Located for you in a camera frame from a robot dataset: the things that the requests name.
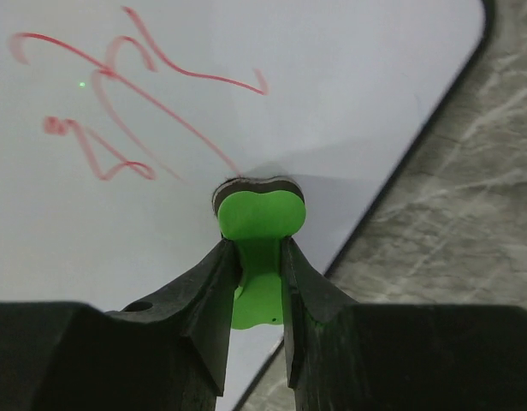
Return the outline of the white whiteboard black frame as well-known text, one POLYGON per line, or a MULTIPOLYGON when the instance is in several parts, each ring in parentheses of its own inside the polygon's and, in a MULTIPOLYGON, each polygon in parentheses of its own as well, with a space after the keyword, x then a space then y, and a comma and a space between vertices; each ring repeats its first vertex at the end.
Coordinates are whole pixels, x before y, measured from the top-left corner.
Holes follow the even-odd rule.
MULTIPOLYGON (((481 44, 488 8, 0 1, 0 302, 121 311, 226 240, 212 197, 236 177, 299 185, 305 223, 286 239, 323 276, 481 44)), ((284 334, 284 314, 230 326, 212 410, 240 400, 284 334)))

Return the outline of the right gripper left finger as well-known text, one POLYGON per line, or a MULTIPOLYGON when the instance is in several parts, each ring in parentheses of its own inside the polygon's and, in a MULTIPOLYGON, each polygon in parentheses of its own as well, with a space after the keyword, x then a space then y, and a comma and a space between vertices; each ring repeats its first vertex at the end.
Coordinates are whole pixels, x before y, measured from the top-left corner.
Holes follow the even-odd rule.
POLYGON ((0 410, 212 410, 240 264, 220 241, 121 311, 0 302, 0 410))

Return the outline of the green whiteboard eraser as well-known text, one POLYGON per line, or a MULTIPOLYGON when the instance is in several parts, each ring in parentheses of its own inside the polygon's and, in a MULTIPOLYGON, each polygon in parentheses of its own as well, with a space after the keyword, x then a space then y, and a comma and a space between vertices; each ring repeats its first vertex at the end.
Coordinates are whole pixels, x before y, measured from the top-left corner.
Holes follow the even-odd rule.
POLYGON ((222 237, 235 245, 241 267, 232 328, 281 325, 281 242, 305 223, 301 188, 286 176, 236 177, 216 189, 212 207, 222 237))

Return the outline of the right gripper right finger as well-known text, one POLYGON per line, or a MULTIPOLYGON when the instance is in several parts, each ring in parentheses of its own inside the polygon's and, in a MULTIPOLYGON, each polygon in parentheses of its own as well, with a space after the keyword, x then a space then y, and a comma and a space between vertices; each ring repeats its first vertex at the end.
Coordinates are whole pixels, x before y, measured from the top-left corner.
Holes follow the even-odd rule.
POLYGON ((527 410, 527 310, 361 303, 281 244, 284 347, 299 410, 527 410))

